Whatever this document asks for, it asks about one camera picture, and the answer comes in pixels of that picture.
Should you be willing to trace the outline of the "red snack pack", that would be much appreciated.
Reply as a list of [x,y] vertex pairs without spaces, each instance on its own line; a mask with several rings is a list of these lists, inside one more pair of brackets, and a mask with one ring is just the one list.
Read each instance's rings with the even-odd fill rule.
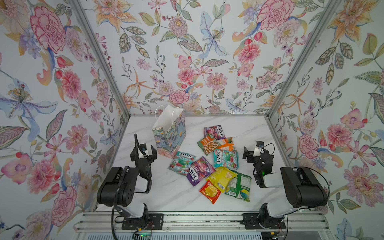
[[216,188],[211,181],[207,181],[205,185],[200,188],[200,193],[210,200],[212,204],[215,204],[221,195],[221,191]]

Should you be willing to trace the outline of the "floral paper gift bag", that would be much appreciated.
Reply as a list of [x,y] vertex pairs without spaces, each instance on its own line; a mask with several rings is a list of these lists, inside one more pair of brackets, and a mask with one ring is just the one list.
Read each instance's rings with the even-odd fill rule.
[[186,137],[185,110],[179,107],[159,106],[152,128],[158,154],[174,159]]

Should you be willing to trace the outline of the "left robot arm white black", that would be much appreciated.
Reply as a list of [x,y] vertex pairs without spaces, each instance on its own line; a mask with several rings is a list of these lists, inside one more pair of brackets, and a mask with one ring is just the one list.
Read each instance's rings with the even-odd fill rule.
[[131,152],[134,167],[113,167],[97,193],[97,202],[112,208],[123,218],[122,223],[128,227],[144,227],[149,221],[149,210],[146,204],[134,198],[134,194],[148,194],[152,187],[152,163],[157,159],[157,151],[151,147],[149,154],[147,145],[140,144],[135,134],[135,146]]

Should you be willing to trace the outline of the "yellow snack pack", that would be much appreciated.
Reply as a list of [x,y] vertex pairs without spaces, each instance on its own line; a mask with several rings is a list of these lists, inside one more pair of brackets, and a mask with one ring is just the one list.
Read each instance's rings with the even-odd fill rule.
[[208,176],[207,181],[210,181],[220,192],[224,193],[229,182],[237,175],[226,167],[218,167]]

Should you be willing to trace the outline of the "teal Fox's blossom candy pack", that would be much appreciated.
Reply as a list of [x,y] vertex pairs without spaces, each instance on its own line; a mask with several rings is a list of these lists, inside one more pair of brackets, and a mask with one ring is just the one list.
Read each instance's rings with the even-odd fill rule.
[[214,168],[226,167],[237,170],[239,168],[239,156],[236,150],[226,151],[216,149],[214,151]]

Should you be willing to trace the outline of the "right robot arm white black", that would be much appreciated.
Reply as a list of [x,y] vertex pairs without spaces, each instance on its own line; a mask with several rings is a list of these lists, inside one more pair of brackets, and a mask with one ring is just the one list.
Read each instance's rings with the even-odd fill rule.
[[281,167],[273,172],[274,154],[257,141],[253,151],[244,148],[243,159],[254,166],[256,184],[264,189],[283,189],[284,195],[264,203],[256,214],[243,214],[242,224],[247,230],[288,227],[288,215],[300,210],[325,206],[329,194],[309,167]]

